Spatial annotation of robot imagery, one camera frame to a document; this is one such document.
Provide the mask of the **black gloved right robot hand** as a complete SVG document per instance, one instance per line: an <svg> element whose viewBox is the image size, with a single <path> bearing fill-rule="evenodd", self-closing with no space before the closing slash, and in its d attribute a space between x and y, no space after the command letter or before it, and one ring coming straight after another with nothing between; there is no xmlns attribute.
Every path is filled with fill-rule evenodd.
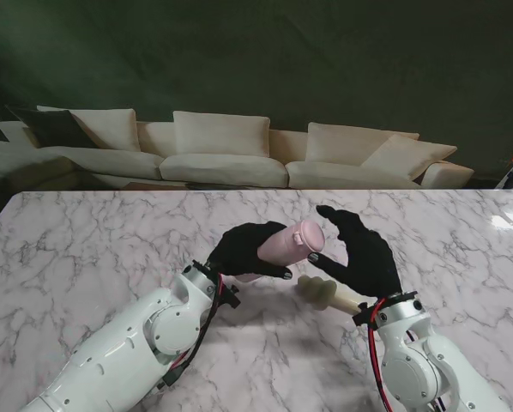
<svg viewBox="0 0 513 412"><path fill-rule="evenodd" d="M312 265L367 297L381 299L402 292L393 252L378 232L367 228L359 215L347 210L319 205L317 213L337 227L337 239L346 246L347 265L318 252L307 257Z"/></svg>

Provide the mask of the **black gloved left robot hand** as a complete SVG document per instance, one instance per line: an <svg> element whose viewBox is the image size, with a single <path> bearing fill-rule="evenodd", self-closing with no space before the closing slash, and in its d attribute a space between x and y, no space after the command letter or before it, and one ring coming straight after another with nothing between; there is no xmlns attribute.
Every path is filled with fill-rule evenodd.
<svg viewBox="0 0 513 412"><path fill-rule="evenodd" d="M293 273L285 266L263 261L258 248L286 226L276 222L244 223L226 231L210 253L207 264L225 276L255 274L290 280Z"/></svg>

